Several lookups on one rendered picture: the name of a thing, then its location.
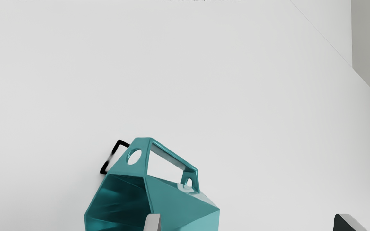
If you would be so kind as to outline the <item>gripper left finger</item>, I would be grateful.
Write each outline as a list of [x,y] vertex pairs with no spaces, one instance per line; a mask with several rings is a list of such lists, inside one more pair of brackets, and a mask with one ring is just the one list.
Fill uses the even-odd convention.
[[148,214],[145,220],[144,231],[161,231],[161,215]]

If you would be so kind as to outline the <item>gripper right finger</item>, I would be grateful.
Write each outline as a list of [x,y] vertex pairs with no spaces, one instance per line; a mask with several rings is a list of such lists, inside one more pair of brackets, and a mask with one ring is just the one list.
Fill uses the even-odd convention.
[[333,231],[367,231],[367,229],[350,214],[336,214]]

